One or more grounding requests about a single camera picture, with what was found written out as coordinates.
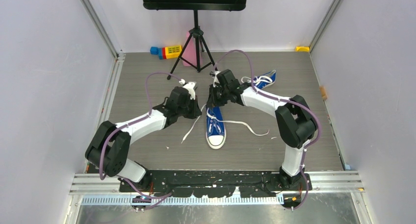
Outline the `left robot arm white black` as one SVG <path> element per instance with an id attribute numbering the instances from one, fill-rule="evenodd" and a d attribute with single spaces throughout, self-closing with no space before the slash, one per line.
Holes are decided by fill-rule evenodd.
<path id="1" fill-rule="evenodd" d="M 130 145 L 155 131 L 163 130 L 177 122 L 179 117 L 195 119 L 202 112 L 195 93 L 197 83 L 181 82 L 162 104 L 146 113 L 122 123 L 101 123 L 93 136 L 85 158 L 97 166 L 103 175 L 129 179 L 132 186 L 144 192 L 150 187 L 147 170 L 139 163 L 128 159 Z"/>

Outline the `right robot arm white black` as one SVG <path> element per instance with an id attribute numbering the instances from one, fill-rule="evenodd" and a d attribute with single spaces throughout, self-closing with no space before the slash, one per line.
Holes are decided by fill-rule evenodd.
<path id="1" fill-rule="evenodd" d="M 304 168 L 304 151 L 319 126 L 305 99 L 300 95 L 284 98 L 260 90 L 251 83 L 242 83 L 229 69 L 212 71 L 210 76 L 214 81 L 209 87 L 208 107 L 232 102 L 258 109 L 276 119 L 280 137 L 286 145 L 280 184 L 287 190 L 294 189 Z"/>

